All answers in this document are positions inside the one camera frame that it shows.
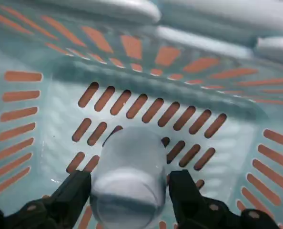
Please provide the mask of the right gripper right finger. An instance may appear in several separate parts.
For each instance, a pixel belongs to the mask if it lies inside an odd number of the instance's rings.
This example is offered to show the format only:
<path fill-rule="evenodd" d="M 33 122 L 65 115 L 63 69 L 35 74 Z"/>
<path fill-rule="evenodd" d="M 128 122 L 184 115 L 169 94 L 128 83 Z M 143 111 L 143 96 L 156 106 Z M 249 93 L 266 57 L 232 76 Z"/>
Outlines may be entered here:
<path fill-rule="evenodd" d="M 277 229 L 265 212 L 245 209 L 232 213 L 222 201 L 201 195 L 188 170 L 172 171 L 169 195 L 179 229 Z"/>

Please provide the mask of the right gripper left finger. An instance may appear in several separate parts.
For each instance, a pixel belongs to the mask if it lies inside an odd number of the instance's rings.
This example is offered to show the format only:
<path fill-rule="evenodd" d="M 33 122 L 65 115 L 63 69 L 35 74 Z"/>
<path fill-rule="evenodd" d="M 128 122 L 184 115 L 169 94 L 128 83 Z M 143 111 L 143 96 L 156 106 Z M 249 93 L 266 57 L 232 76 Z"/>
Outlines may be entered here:
<path fill-rule="evenodd" d="M 72 229 L 90 194 L 91 173 L 75 170 L 51 196 L 8 216 L 0 210 L 0 229 Z"/>

